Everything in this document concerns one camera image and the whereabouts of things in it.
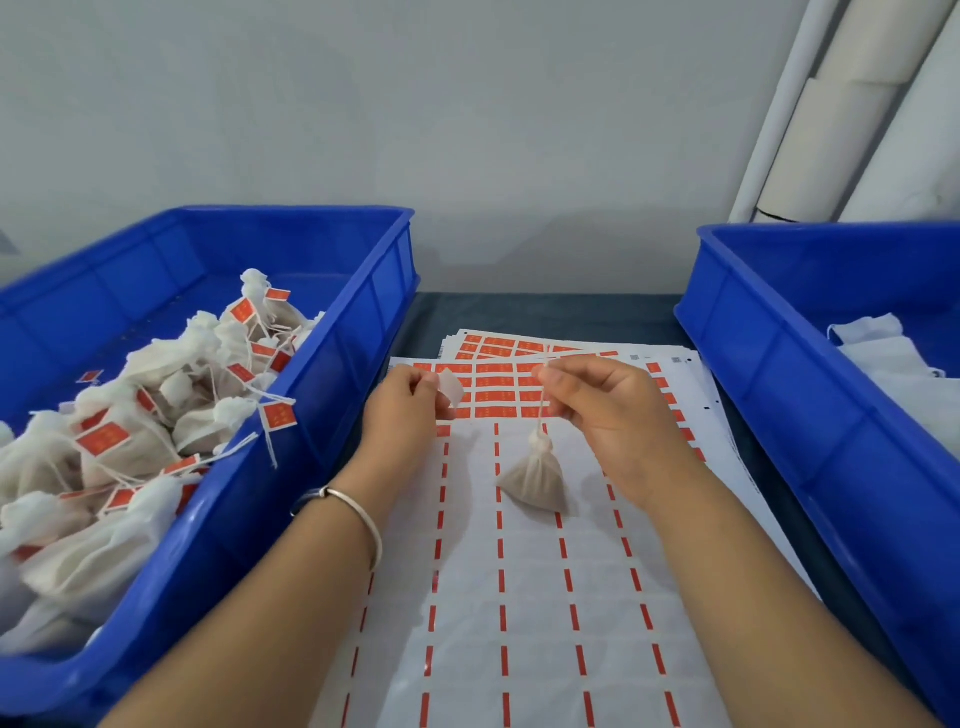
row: left hand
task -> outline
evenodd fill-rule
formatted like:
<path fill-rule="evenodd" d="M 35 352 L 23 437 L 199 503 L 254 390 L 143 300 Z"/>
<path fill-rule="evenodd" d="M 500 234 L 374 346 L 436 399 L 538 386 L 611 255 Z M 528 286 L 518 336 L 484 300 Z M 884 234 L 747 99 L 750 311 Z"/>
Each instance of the left hand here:
<path fill-rule="evenodd" d="M 437 420 L 456 417 L 439 383 L 433 372 L 397 364 L 367 400 L 358 455 L 406 483 L 437 437 Z"/>

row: forearm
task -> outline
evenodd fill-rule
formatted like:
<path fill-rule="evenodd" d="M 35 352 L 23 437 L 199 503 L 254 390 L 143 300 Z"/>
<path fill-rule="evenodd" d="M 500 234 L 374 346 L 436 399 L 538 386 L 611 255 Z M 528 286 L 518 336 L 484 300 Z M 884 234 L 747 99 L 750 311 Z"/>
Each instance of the forearm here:
<path fill-rule="evenodd" d="M 664 477 L 648 510 L 734 725 L 938 725 L 719 479 Z"/>
<path fill-rule="evenodd" d="M 330 487 L 382 528 L 396 489 L 369 456 Z M 311 501 L 256 568 L 103 725 L 306 725 L 369 579 L 372 538 L 337 498 Z"/>

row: white wall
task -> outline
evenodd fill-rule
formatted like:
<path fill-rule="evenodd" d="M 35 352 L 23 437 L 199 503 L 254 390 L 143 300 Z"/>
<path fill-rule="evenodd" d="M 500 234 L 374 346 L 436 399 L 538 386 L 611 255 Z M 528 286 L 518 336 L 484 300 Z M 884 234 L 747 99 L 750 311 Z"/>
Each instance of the white wall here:
<path fill-rule="evenodd" d="M 414 207 L 424 289 L 683 290 L 804 0 L 29 0 L 10 279 L 169 206 Z"/>

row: right hand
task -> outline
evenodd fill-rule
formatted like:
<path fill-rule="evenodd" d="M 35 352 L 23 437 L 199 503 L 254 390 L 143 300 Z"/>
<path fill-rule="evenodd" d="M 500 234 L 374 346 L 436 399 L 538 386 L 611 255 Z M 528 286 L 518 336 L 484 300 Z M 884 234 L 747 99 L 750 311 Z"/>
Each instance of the right hand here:
<path fill-rule="evenodd" d="M 637 507 L 646 509 L 659 489 L 704 467 L 642 369 L 568 356 L 534 374 L 550 396 L 550 413 L 584 433 L 604 472 Z"/>

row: table surface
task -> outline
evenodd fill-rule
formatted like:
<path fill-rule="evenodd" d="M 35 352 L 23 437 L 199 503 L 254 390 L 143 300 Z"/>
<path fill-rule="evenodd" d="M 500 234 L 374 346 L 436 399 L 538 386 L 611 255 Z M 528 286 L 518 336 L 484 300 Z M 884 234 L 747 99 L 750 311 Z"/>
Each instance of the table surface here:
<path fill-rule="evenodd" d="M 461 328 L 547 339 L 661 344 L 694 349 L 673 314 L 680 296 L 420 293 L 394 343 L 393 356 L 436 358 Z M 864 647 L 921 699 L 873 614 L 820 538 L 790 486 L 718 381 L 733 438 L 750 475 L 780 522 L 828 609 Z"/>

